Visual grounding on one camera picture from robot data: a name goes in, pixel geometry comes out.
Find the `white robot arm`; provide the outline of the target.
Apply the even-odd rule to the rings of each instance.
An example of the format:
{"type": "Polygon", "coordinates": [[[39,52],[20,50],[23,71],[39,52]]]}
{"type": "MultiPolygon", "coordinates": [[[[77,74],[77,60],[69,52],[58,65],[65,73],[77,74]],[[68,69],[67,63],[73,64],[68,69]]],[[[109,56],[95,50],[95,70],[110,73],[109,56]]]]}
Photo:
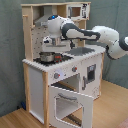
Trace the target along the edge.
{"type": "Polygon", "coordinates": [[[78,28],[70,18],[52,15],[47,21],[49,37],[53,45],[63,41],[81,39],[106,45],[107,56],[113,60],[128,54],[128,37],[121,38],[119,32],[106,27],[95,26],[91,30],[78,28]]]}

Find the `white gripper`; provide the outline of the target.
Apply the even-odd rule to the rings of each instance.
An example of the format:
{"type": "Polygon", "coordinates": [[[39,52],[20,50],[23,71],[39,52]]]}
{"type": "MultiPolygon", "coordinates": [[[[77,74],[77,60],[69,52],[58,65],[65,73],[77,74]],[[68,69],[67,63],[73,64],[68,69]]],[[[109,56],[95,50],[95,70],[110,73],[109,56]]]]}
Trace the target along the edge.
{"type": "Polygon", "coordinates": [[[66,52],[70,50],[70,41],[60,39],[51,39],[49,36],[43,38],[42,51],[43,52],[66,52]]]}

